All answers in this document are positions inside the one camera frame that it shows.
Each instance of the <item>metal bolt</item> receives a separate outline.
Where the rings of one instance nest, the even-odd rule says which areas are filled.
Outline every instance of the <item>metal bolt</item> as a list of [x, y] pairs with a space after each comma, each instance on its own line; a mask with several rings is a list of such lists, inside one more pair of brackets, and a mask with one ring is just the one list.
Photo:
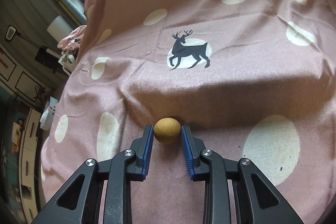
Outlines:
[[211, 156], [212, 155], [212, 151], [210, 149], [204, 149], [202, 151], [202, 154], [205, 156]]
[[132, 156], [134, 154], [134, 151], [132, 149], [127, 149], [124, 151], [125, 156]]
[[251, 161], [248, 158], [242, 158], [241, 159], [241, 164], [243, 164], [243, 165], [250, 165]]
[[87, 166], [92, 166], [92, 165], [95, 164], [95, 160], [94, 160], [94, 159], [89, 159], [89, 160], [87, 160], [87, 161], [85, 162], [85, 164], [86, 164]]

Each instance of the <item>deer antler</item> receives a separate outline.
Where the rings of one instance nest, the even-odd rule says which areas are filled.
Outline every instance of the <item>deer antler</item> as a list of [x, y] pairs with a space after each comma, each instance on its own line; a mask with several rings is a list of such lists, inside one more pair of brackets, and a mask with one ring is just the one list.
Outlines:
[[193, 30], [190, 30], [190, 31], [187, 30], [187, 31], [184, 31], [184, 32], [185, 32], [186, 37], [187, 37], [187, 36], [189, 36], [189, 35], [191, 35], [193, 33]]
[[179, 34], [180, 34], [181, 32], [177, 32], [176, 34], [173, 34], [172, 37], [173, 37], [174, 39], [179, 39]]

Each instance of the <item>deer head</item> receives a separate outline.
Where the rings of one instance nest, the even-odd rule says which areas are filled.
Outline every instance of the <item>deer head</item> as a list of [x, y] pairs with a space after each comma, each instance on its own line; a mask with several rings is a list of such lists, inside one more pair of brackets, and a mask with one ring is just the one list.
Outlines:
[[179, 37], [179, 34], [181, 32], [177, 32], [176, 34], [173, 34], [172, 37], [174, 39], [176, 39], [176, 42], [180, 42], [180, 43], [184, 44], [185, 43], [185, 38], [188, 37], [189, 35], [191, 35], [193, 33], [193, 30], [184, 31], [185, 34], [183, 34], [181, 37]]

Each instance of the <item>yellow ball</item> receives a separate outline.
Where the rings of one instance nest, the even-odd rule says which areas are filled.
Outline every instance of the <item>yellow ball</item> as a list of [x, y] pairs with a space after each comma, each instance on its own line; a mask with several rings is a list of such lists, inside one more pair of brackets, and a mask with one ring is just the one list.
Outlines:
[[180, 123], [173, 118], [163, 118], [154, 126], [155, 138], [164, 144], [175, 142], [181, 134]]

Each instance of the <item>black deer silhouette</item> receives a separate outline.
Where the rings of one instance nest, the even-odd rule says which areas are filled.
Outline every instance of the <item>black deer silhouette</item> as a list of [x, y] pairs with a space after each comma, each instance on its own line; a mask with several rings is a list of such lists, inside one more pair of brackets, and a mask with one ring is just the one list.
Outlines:
[[196, 62], [188, 69], [195, 67], [198, 64], [198, 62], [201, 61], [200, 56], [203, 57], [207, 61], [205, 68], [209, 67], [210, 60], [205, 54], [205, 50], [207, 48], [208, 43], [205, 43], [203, 45], [197, 45], [197, 46], [183, 46], [183, 44], [185, 44], [185, 38], [191, 35], [193, 33], [193, 30], [184, 31], [185, 34], [179, 37], [179, 34], [181, 32], [177, 32], [176, 34], [172, 35], [172, 37], [176, 39], [176, 41], [171, 51], [173, 56], [169, 58], [170, 65], [174, 67], [173, 60], [175, 58], [178, 58], [178, 60], [177, 60], [176, 66], [172, 68], [171, 70], [176, 69], [180, 65], [182, 57], [187, 57], [190, 55], [192, 55], [193, 58], [195, 58]]

